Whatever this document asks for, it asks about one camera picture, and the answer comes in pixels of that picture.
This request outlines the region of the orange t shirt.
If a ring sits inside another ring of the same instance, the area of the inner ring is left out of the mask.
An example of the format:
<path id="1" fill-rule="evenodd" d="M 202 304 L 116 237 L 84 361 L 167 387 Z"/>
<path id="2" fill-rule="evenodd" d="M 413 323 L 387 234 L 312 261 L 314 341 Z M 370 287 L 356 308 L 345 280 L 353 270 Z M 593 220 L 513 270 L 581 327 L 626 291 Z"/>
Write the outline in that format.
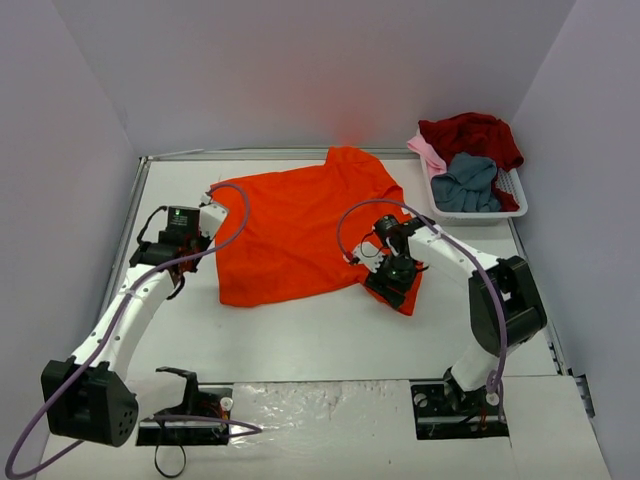
<path id="1" fill-rule="evenodd" d="M 217 241 L 219 301 L 233 307 L 301 299 L 364 283 L 344 249 L 369 237 L 373 224 L 400 208 L 402 187 L 379 159 L 332 147 L 321 165 L 231 180 L 213 193 L 228 217 Z"/>

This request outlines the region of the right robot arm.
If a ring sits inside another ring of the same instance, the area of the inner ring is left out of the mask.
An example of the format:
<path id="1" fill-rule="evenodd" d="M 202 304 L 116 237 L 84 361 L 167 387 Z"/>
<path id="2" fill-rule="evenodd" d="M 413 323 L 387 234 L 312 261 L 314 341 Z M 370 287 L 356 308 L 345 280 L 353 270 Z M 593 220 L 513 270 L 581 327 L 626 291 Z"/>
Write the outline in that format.
<path id="1" fill-rule="evenodd" d="M 529 264 L 520 256 L 501 258 L 476 250 L 426 218 L 400 223 L 393 215 L 372 229 L 378 247 L 367 241 L 353 249 L 368 270 L 365 286 L 398 310 L 408 300 L 419 270 L 435 269 L 468 293 L 473 340 L 445 373 L 446 406 L 465 413 L 484 388 L 495 393 L 507 357 L 547 326 L 547 315 Z"/>

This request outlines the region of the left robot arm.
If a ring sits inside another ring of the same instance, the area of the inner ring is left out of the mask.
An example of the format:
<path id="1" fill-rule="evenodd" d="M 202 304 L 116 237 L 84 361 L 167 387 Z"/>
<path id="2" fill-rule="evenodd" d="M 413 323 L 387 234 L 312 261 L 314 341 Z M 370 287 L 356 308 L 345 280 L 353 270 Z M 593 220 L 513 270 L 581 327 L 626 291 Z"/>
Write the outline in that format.
<path id="1" fill-rule="evenodd" d="M 179 418 L 195 415 L 201 393 L 166 370 L 149 382 L 130 382 L 133 354 L 155 313 L 195 272 L 228 216 L 215 202 L 196 208 L 164 206 L 165 227 L 137 248 L 118 293 L 97 325 L 65 361 L 50 361 L 41 374 L 52 434 L 113 447 L 123 445 L 137 421 L 168 408 Z"/>

